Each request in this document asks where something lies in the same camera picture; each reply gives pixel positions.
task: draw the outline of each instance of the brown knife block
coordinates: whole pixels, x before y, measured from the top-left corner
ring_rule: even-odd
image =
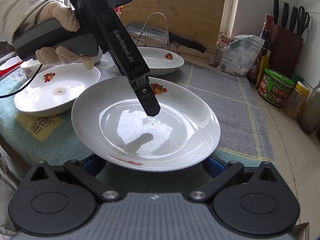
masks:
[[[280,25],[272,25],[269,68],[291,78],[297,65],[302,38]]]

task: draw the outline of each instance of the finger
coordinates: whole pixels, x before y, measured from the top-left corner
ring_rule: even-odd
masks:
[[[54,48],[43,47],[36,51],[36,57],[43,65],[60,65],[61,62]]]
[[[93,57],[89,56],[81,56],[81,60],[86,69],[93,69],[94,60]]]
[[[67,31],[76,32],[80,28],[75,12],[62,2],[53,1],[44,6],[38,14],[37,24],[52,18],[56,18]]]
[[[70,63],[76,62],[81,58],[81,56],[73,53],[71,50],[62,46],[57,47],[55,52],[59,60],[64,64],[70,64]]]

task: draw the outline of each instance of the wooden cutting board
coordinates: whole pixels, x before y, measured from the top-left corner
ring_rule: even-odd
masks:
[[[201,43],[207,52],[214,52],[218,39],[224,0],[133,0],[124,5],[121,20],[145,23],[154,12],[163,13],[169,31]],[[161,15],[153,15],[149,26],[166,30]]]

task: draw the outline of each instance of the gray device body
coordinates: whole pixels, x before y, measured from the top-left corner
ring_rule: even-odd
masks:
[[[99,49],[92,33],[82,28],[77,32],[69,32],[56,19],[50,19],[15,36],[12,44],[23,61],[36,59],[36,51],[42,47],[56,49],[64,46],[75,54],[92,57],[98,55]]]
[[[203,203],[187,201],[182,193],[128,193],[101,204],[84,226],[58,236],[17,233],[12,240],[258,240],[223,227]],[[272,240],[294,240],[289,233]]]

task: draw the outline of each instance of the sleeve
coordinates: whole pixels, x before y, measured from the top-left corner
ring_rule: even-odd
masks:
[[[38,13],[51,1],[56,0],[0,0],[0,41],[12,44],[15,32],[32,28]]]

